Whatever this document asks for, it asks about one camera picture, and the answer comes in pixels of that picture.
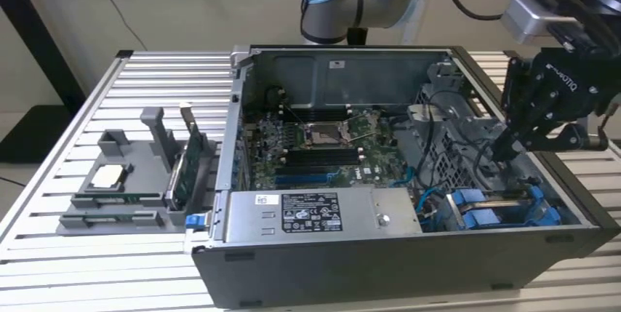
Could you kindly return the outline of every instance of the floor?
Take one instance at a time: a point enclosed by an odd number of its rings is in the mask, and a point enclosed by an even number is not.
[[[24,113],[0,113],[0,140],[10,133],[23,115]],[[0,163],[0,176],[26,184],[31,180],[38,168],[39,164]],[[4,218],[12,203],[20,196],[22,190],[22,186],[0,180],[0,219]]]

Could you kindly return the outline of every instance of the wall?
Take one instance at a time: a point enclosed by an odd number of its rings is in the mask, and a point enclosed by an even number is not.
[[[60,104],[60,98],[0,10],[0,113],[27,112],[44,104]]]
[[[299,44],[301,0],[115,0],[150,50]],[[110,0],[34,0],[76,77],[92,89],[119,49],[141,49]],[[400,30],[377,31],[397,44]]]

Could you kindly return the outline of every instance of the aluminum workbench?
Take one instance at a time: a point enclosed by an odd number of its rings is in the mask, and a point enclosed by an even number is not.
[[[472,55],[502,84],[505,54]],[[60,237],[55,229],[98,158],[102,132],[125,129],[130,140],[151,139],[139,120],[145,106],[165,107],[167,128],[187,139],[178,107],[193,103],[201,130],[222,139],[229,67],[225,52],[135,52],[115,60],[0,223],[0,311],[221,311],[183,254],[183,234]],[[621,150],[559,156],[621,222]],[[388,310],[621,311],[621,236],[589,257],[555,265],[520,291],[270,309]]]

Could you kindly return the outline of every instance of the blue cable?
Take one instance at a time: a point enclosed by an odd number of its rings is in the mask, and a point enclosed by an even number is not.
[[[397,185],[402,185],[402,184],[405,184],[405,183],[412,182],[413,179],[414,179],[414,168],[413,168],[413,167],[408,167],[406,179],[405,179],[405,180],[397,180],[396,182],[393,182],[393,183],[390,184],[390,188],[396,187]]]
[[[432,187],[424,192],[421,200],[418,201],[417,212],[421,212],[421,210],[424,209],[424,203],[428,200],[429,195],[432,195],[432,193],[434,193],[437,190],[438,189],[436,187]]]
[[[341,174],[341,169],[338,172],[330,172],[326,176],[329,177],[329,183],[332,183],[332,179]]]

